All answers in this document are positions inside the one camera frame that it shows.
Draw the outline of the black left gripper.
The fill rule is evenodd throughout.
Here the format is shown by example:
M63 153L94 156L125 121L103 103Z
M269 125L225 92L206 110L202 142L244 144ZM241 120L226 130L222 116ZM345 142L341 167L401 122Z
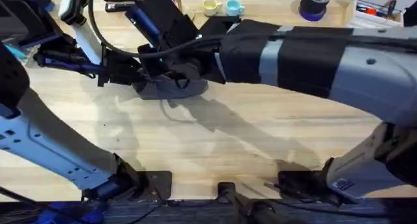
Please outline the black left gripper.
M98 86L106 83L119 85L132 85L145 81L145 77L137 71L141 63L129 55L116 51L109 52L109 65L113 68L131 68L135 70L119 70L110 77L105 73L103 66L94 64L78 43L70 35L63 35L40 45L34 54L34 60L41 67L56 68L77 72L91 79L98 78Z

